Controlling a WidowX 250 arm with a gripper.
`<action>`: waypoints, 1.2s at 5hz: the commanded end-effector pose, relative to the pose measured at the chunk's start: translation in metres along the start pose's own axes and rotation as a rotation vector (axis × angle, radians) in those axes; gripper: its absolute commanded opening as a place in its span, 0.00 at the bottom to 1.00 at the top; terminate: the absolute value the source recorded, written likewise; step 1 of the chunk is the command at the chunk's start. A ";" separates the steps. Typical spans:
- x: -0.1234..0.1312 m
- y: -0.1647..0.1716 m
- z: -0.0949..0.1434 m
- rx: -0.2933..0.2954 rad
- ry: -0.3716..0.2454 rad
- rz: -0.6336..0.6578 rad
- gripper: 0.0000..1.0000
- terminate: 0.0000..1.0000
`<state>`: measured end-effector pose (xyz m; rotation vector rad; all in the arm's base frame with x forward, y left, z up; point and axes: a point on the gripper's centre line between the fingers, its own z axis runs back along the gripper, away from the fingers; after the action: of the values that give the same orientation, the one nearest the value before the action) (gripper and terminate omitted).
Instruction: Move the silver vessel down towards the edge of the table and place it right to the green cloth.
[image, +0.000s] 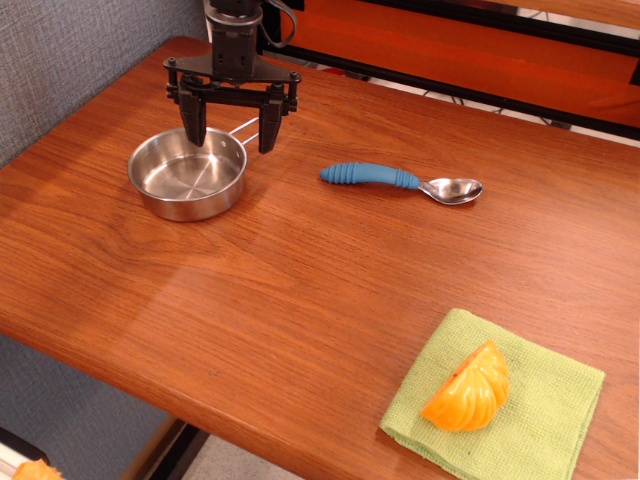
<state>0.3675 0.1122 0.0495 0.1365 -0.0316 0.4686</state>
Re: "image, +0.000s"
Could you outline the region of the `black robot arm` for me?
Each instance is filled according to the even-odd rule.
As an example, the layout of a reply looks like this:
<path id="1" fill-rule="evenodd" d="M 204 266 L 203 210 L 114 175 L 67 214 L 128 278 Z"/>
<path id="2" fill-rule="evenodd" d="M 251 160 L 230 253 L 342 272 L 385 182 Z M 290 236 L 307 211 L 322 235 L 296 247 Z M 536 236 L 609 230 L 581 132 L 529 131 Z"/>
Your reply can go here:
<path id="1" fill-rule="evenodd" d="M 206 107 L 222 104 L 259 110 L 259 151 L 273 150 L 282 119 L 298 108 L 299 73 L 260 58 L 258 35 L 283 48 L 294 35 L 276 42 L 263 25 L 261 1 L 211 1 L 205 9 L 211 27 L 211 52 L 196 57 L 170 57 L 167 97 L 179 107 L 187 139 L 204 144 Z"/>

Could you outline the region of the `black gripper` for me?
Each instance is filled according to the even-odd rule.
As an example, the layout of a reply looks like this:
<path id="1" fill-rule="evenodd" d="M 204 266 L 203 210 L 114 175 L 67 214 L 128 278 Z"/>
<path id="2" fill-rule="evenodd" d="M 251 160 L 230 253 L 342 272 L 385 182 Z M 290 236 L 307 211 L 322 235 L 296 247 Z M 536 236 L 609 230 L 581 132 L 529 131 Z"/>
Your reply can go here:
<path id="1" fill-rule="evenodd" d="M 260 58 L 260 17 L 210 17 L 208 23 L 210 53 L 165 60 L 167 97 L 179 104 L 187 138 L 197 147 L 206 137 L 206 104 L 260 107 L 258 148 L 269 153 L 282 117 L 298 110 L 301 75 Z"/>

